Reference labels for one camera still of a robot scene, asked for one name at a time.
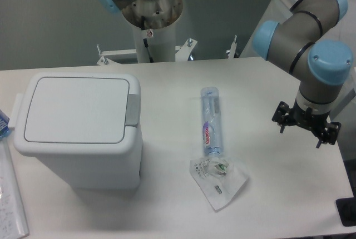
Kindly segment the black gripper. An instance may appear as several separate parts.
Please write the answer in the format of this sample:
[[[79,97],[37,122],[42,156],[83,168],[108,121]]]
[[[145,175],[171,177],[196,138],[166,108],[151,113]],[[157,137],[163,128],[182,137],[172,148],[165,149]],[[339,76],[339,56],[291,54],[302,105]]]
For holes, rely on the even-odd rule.
[[[335,145],[342,124],[340,122],[327,122],[327,114],[314,114],[313,109],[308,107],[302,109],[296,102],[292,108],[281,101],[273,116],[272,121],[280,127],[280,133],[283,133],[286,127],[298,126],[311,131],[318,138],[316,148],[321,145]]]

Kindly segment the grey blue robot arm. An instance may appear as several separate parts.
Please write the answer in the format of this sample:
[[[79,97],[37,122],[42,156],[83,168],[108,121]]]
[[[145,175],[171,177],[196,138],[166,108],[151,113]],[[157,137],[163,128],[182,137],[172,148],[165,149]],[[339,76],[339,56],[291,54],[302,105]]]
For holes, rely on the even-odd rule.
[[[99,0],[121,12],[136,35],[140,63],[176,61],[175,35],[167,30],[182,14],[182,0]],[[344,43],[323,36],[345,16],[347,0],[281,0],[291,16],[264,22],[253,36],[253,49],[300,81],[294,105],[280,102],[272,120],[280,128],[298,126],[320,144],[335,144],[341,125],[328,122],[333,103],[349,76],[353,53]]]

